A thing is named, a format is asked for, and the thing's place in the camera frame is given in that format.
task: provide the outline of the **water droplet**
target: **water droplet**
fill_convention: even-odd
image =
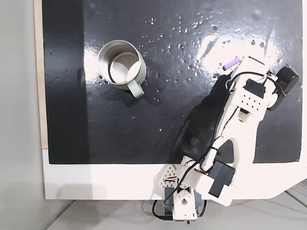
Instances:
[[[184,45],[183,45],[183,44],[180,44],[180,45],[178,46],[178,48],[181,49],[181,50],[184,50]]]
[[[253,12],[253,18],[259,19],[260,16],[261,16],[261,10],[255,9],[254,12]]]

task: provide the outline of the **black mat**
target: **black mat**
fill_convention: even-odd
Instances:
[[[203,60],[226,55],[223,47],[235,48],[234,41],[257,38],[266,57],[275,48],[273,72],[289,64],[302,76],[301,0],[43,0],[43,29],[51,164],[179,163],[185,154],[202,154],[227,80]],[[219,38],[197,61],[210,35]],[[96,73],[95,56],[116,39],[144,55],[139,99]],[[255,163],[299,160],[301,86],[302,78],[260,123]],[[222,160],[233,161],[230,143],[221,150]]]

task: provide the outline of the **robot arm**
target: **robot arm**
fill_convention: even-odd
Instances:
[[[298,78],[290,67],[282,68],[274,76],[262,62],[253,57],[242,58],[226,83],[229,94],[205,158],[195,161],[185,156],[176,169],[176,188],[168,188],[165,194],[173,200],[174,220],[197,219],[198,193],[230,205],[233,188],[248,178],[254,161],[259,122],[266,110],[274,110],[282,102]],[[218,149],[227,140],[234,146],[232,167],[215,160]]]

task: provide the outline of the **black cable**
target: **black cable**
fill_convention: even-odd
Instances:
[[[243,74],[253,74],[253,75],[258,75],[258,76],[264,76],[263,74],[261,73],[255,73],[255,72],[250,72],[250,71],[246,71],[246,72],[241,72],[237,75],[234,76],[234,78],[232,78],[232,80],[230,81],[230,85],[233,84],[233,82],[241,75]],[[200,161],[205,158],[210,150],[210,148],[212,147],[213,143],[214,143],[214,140],[215,140],[215,136],[216,136],[216,132],[217,132],[217,128],[218,128],[218,125],[220,123],[220,120],[223,116],[223,113],[224,113],[224,109],[225,109],[225,106],[226,106],[226,103],[228,101],[228,98],[229,98],[229,95],[230,93],[227,94],[227,96],[225,97],[225,100],[223,102],[223,106],[222,106],[222,109],[219,113],[219,116],[218,116],[218,119],[216,120],[216,123],[215,123],[215,126],[214,126],[214,132],[213,132],[213,136],[212,136],[212,139],[211,139],[211,142],[210,142],[210,145],[208,146],[208,148],[206,149],[206,151],[201,155],[201,157],[199,157],[194,164],[192,164],[186,171],[185,173],[183,174],[181,180],[179,181],[177,187],[167,196],[167,198],[165,198],[164,200],[164,205],[167,206],[166,204],[166,201],[180,188],[180,185],[182,184],[184,178],[187,176],[188,172],[191,171],[198,163],[200,163]]]
[[[153,212],[153,215],[159,219],[162,219],[162,220],[173,220],[173,216],[159,216],[156,214],[154,208],[155,208],[155,205],[157,204],[157,201],[158,200],[155,200],[154,203],[153,203],[153,208],[152,208],[152,212]]]
[[[153,203],[153,208],[152,208],[153,215],[154,215],[155,217],[159,218],[159,219],[162,219],[162,216],[157,215],[156,212],[155,212],[155,210],[154,210],[156,204],[157,204],[157,200],[155,200],[154,203]]]
[[[280,93],[283,95],[283,96],[286,96],[287,94],[284,93],[282,87],[280,86],[280,84],[278,84],[276,81],[274,81],[272,78],[268,77],[268,79],[274,83],[275,87],[280,91]]]
[[[205,213],[206,207],[207,207],[207,200],[204,201],[201,213],[200,213],[200,215],[198,217],[202,217],[203,216],[203,214]]]

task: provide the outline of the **stainless steel mug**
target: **stainless steel mug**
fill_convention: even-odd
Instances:
[[[98,54],[100,75],[110,84],[130,90],[134,97],[144,95],[141,84],[146,77],[146,65],[139,51],[129,42],[107,43]]]

